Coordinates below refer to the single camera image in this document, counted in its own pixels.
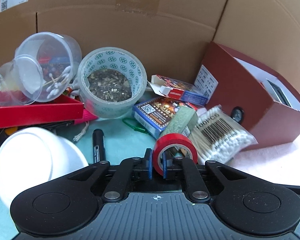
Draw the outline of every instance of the pink object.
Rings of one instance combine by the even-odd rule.
[[[74,124],[79,124],[79,123],[83,123],[83,122],[87,122],[87,121],[91,121],[91,120],[96,120],[98,119],[97,116],[91,114],[87,109],[83,110],[83,117],[81,119],[76,119],[74,120]]]

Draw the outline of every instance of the metal screw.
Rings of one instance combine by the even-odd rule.
[[[208,193],[206,193],[205,191],[195,191],[192,193],[192,196],[196,199],[205,199],[209,196]]]
[[[119,194],[119,192],[116,192],[116,191],[108,191],[105,194],[105,198],[107,198],[107,199],[117,199],[119,197],[120,197],[120,194]]]

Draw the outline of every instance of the white container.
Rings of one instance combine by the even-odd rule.
[[[131,98],[121,102],[108,102],[90,92],[87,77],[92,72],[105,68],[115,69],[127,77],[131,86]],[[77,78],[80,98],[85,108],[101,118],[116,118],[128,112],[143,95],[147,85],[146,70],[137,57],[114,47],[96,49],[85,56],[79,65]]]
[[[86,166],[72,142],[42,128],[23,129],[0,147],[0,198],[10,208],[22,191]]]
[[[28,75],[31,79],[23,82]],[[40,64],[29,55],[17,56],[0,67],[0,107],[33,103],[41,94],[42,84]]]
[[[36,101],[48,102],[60,96],[77,74],[82,59],[79,44],[67,35],[50,32],[35,33],[16,49],[15,57],[27,54],[36,59],[43,75],[42,92]],[[23,82],[31,82],[29,73]]]

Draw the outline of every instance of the barcode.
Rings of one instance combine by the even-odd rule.
[[[149,104],[147,104],[147,105],[145,105],[145,106],[142,106],[141,109],[142,109],[143,111],[145,111],[146,114],[151,114],[152,112],[155,111],[155,109],[154,109],[151,105],[149,105]]]
[[[146,122],[144,119],[142,119],[142,117],[137,112],[134,113],[134,118],[142,126],[144,126],[149,131],[149,133],[151,133],[154,136],[154,134],[155,134],[155,128],[153,126],[151,126],[148,122]]]
[[[207,97],[207,98],[208,98],[209,95],[210,95],[210,94],[209,94],[209,92],[208,92],[207,90],[203,93],[203,96],[204,96],[204,97]]]
[[[1,3],[1,11],[3,12],[8,8],[8,0],[5,0],[4,2]]]
[[[234,129],[223,118],[220,118],[201,130],[201,133],[209,141],[210,145],[213,145],[225,137],[225,135],[235,133],[233,130]]]
[[[183,132],[182,132],[181,134],[184,135],[184,136],[189,137],[189,135],[190,135],[190,130],[189,130],[189,128],[186,126],[186,128],[183,130]]]

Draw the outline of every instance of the gray ribbed plate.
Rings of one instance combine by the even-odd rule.
[[[19,234],[15,240],[48,240]],[[193,204],[182,192],[130,193],[106,204],[85,228],[54,240],[256,240],[227,228],[207,204]],[[297,240],[293,233],[268,240]]]

